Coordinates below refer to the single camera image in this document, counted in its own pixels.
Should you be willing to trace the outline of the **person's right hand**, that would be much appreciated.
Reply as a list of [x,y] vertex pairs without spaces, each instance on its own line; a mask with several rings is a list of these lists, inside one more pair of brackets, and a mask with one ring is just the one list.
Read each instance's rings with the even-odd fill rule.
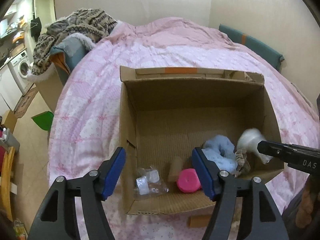
[[316,200],[319,200],[319,178],[310,175],[303,189],[301,202],[296,215],[296,226],[305,228],[312,221],[312,212]]

